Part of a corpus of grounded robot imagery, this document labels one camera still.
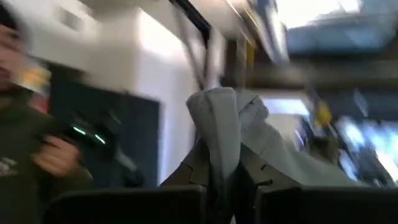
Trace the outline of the grey-green garment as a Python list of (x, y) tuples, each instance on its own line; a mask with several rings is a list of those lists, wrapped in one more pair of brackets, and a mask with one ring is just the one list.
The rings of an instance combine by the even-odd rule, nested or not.
[(187, 107), (210, 153), (216, 224), (230, 224), (234, 218), (233, 193), (241, 146), (305, 186), (360, 185), (337, 166), (297, 152), (292, 143), (285, 142), (278, 130), (266, 123), (268, 110), (257, 94), (213, 88), (193, 94), (187, 100)]

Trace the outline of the person's hand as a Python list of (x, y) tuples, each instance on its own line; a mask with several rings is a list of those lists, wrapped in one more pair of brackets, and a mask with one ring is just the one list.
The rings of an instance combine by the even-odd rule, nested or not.
[(32, 159), (56, 177), (72, 175), (80, 166), (80, 152), (76, 146), (55, 136), (46, 136), (40, 152), (33, 154)]

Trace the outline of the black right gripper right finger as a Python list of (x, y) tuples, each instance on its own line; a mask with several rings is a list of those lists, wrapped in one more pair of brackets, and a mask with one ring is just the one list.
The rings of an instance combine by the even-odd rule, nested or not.
[(398, 190), (305, 187), (241, 145), (239, 224), (398, 224)]

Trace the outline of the person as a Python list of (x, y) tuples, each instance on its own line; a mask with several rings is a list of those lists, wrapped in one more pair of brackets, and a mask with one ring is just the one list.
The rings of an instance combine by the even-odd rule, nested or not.
[(0, 224), (42, 224), (53, 199), (85, 189), (92, 180), (81, 156), (79, 168), (66, 177), (56, 177), (33, 161), (55, 121), (30, 107), (29, 92), (14, 82), (23, 57), (21, 23), (0, 0)]

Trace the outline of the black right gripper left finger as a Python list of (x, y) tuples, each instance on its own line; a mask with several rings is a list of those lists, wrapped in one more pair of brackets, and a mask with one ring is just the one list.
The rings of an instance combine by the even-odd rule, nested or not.
[(198, 141), (156, 189), (87, 190), (62, 195), (42, 224), (210, 224), (209, 152)]

